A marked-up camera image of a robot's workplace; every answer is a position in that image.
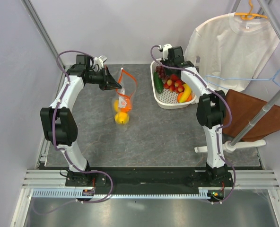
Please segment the purple grape bunch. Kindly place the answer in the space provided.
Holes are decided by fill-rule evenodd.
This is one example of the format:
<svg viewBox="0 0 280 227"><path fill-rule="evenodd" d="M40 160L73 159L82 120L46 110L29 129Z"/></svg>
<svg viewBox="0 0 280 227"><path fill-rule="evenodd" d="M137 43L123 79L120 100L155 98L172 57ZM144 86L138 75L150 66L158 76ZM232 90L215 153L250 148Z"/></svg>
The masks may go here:
<svg viewBox="0 0 280 227"><path fill-rule="evenodd" d="M162 66L156 66L155 72L158 73L159 78L169 79L169 76L166 74L165 69Z"/></svg>

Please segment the red lychee bunch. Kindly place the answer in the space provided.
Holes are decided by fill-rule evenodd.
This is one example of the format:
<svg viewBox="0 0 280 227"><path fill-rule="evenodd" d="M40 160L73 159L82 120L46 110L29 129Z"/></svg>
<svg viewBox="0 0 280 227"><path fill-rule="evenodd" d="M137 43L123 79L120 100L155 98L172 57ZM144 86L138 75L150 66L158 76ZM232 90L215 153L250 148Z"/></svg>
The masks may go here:
<svg viewBox="0 0 280 227"><path fill-rule="evenodd" d="M183 82L176 74L166 76L163 79L163 83L163 87L169 89L170 92L176 92L178 94L184 92Z"/></svg>

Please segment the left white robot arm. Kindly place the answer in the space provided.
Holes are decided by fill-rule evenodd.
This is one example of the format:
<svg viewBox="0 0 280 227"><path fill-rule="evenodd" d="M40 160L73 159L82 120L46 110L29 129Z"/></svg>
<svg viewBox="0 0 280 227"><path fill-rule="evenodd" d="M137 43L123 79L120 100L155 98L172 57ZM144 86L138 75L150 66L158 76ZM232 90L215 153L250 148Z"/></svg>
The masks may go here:
<svg viewBox="0 0 280 227"><path fill-rule="evenodd" d="M76 63L65 69L58 56L56 62L65 75L64 82L55 100L40 111L45 139L63 154L69 170L78 172L76 181L82 186L91 184L93 178L89 163L77 144L78 127L71 111L86 84L96 84L103 91L122 87L109 72L106 61L106 56L93 57L77 51Z"/></svg>

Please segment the clear zip top bag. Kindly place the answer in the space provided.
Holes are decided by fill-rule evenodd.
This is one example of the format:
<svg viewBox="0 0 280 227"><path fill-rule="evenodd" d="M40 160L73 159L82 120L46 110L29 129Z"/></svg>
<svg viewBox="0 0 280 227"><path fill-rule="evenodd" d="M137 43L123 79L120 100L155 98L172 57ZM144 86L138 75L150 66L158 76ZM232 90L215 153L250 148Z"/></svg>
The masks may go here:
<svg viewBox="0 0 280 227"><path fill-rule="evenodd" d="M133 110L133 100L137 91L138 82L124 68L120 69L117 82L122 88L115 90L115 96L112 99L113 118L118 127L127 128Z"/></svg>

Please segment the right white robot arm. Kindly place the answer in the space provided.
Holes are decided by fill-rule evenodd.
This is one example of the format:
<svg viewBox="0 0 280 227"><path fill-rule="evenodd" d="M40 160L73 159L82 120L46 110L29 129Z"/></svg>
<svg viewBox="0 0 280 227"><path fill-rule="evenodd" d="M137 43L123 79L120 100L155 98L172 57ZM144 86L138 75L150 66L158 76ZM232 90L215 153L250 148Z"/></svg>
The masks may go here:
<svg viewBox="0 0 280 227"><path fill-rule="evenodd" d="M223 158L222 126L226 116L225 94L212 89L190 61L185 61L180 46L165 44L158 47L163 54L162 65L185 82L199 98L196 117L203 127L207 143L206 183L216 186L227 173Z"/></svg>

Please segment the yellow lemon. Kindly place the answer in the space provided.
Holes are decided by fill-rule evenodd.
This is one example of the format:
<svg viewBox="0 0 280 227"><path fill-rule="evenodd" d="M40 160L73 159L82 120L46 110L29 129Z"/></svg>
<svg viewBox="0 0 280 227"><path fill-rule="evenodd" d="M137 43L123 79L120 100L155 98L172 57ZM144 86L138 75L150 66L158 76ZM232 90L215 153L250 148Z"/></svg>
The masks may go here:
<svg viewBox="0 0 280 227"><path fill-rule="evenodd" d="M115 112L114 120L119 125L125 125L129 122L130 117L128 112L125 113L120 110L119 101L121 101L121 99L116 99L113 103L113 110Z"/></svg>

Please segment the orange tangerine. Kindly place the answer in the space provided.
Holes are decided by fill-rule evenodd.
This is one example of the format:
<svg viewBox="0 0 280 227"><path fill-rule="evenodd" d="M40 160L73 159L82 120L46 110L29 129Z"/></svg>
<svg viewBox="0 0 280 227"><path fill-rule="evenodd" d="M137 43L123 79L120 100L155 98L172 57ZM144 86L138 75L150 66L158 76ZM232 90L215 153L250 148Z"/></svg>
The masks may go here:
<svg viewBox="0 0 280 227"><path fill-rule="evenodd" d="M122 99L119 101L119 108L122 112L129 112L132 110L132 102L129 99Z"/></svg>

